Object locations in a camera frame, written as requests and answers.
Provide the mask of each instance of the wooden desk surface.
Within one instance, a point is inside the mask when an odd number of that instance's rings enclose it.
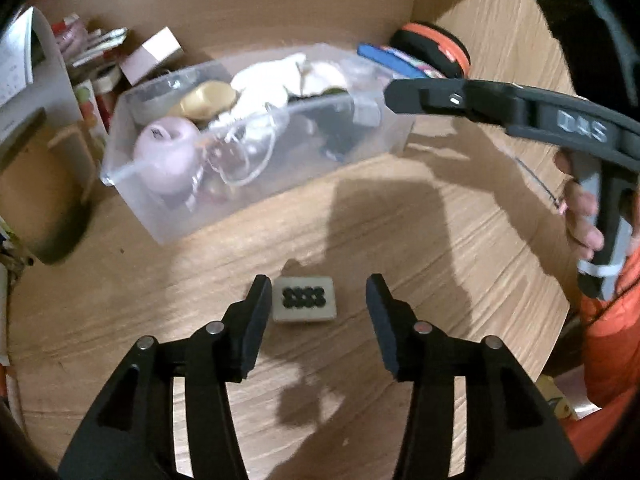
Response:
[[[469,46],[475,77],[570,90],[533,0],[506,1],[461,0],[437,17]],[[478,8],[488,9],[482,24]],[[190,335],[219,319],[258,273],[322,274],[335,282],[337,321],[270,323],[249,380],[229,386],[249,476],[390,478],[410,385],[383,368],[366,277],[382,272],[396,297],[449,335],[499,335],[533,377],[561,328],[565,294],[575,291],[562,219],[504,146],[559,190],[551,148],[430,118],[402,156],[345,168],[165,247],[119,197],[102,202],[70,258],[36,264],[10,300],[10,354],[30,437],[57,464],[140,335]],[[178,462],[188,468],[179,387],[174,399]],[[458,466],[462,435],[458,424]]]

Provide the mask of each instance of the orange clothing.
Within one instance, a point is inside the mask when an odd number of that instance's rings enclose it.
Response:
[[[582,298],[580,316],[587,327],[582,355],[591,402],[600,406],[582,420],[566,420],[564,429],[586,462],[601,446],[640,384],[640,249],[630,256],[616,284],[615,304],[590,324],[609,303]]]

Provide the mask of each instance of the orange stripe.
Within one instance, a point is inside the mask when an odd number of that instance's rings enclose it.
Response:
[[[428,38],[429,40],[433,40],[437,44],[443,46],[459,63],[460,68],[462,69],[462,73],[465,75],[465,77],[468,77],[469,69],[471,68],[469,60],[466,57],[465,51],[462,50],[460,46],[451,38],[448,38],[441,32],[438,32],[431,27],[420,25],[419,23],[407,23],[402,28],[402,30],[406,30],[407,32],[414,32],[415,34],[419,34],[420,36]]]

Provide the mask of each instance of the silver screw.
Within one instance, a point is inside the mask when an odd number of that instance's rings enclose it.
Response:
[[[149,335],[143,335],[138,341],[136,341],[136,346],[141,350],[148,350],[154,345],[154,339]]]
[[[429,334],[433,330],[433,325],[427,321],[417,321],[414,324],[414,330],[418,334]]]
[[[497,335],[488,335],[484,338],[484,344],[489,348],[497,350],[502,346],[502,339],[500,339]]]
[[[204,327],[204,330],[209,332],[211,335],[219,334],[224,329],[225,325],[222,323],[222,321],[211,321],[210,323],[207,323],[206,327]]]

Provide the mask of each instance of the plastic bin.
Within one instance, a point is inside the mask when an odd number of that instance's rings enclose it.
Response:
[[[204,170],[198,176],[201,181],[194,183],[189,196],[166,197],[150,189],[144,174],[158,161],[134,160],[132,156],[136,139],[146,124],[163,117],[173,104],[206,80],[229,82],[237,72],[256,62],[283,59],[297,52],[306,54],[309,61],[337,64],[347,78],[349,93],[295,102],[222,128],[205,128],[195,142],[190,141],[190,145],[207,146],[249,125],[259,126],[265,121],[276,124],[278,135],[257,155],[265,160],[251,161],[255,167],[261,164],[264,167],[257,168],[260,173],[255,178],[245,179],[246,184],[242,179],[230,185],[222,180],[203,183],[203,174],[204,178],[212,178],[204,171],[207,152],[203,148]],[[402,148],[414,118],[396,116],[384,104],[383,91],[395,76],[353,52],[326,44],[243,52],[171,73],[120,96],[111,121],[101,178],[118,189],[152,237],[166,243],[341,166]],[[318,132],[321,123],[324,129]],[[332,151],[332,144],[341,149]]]

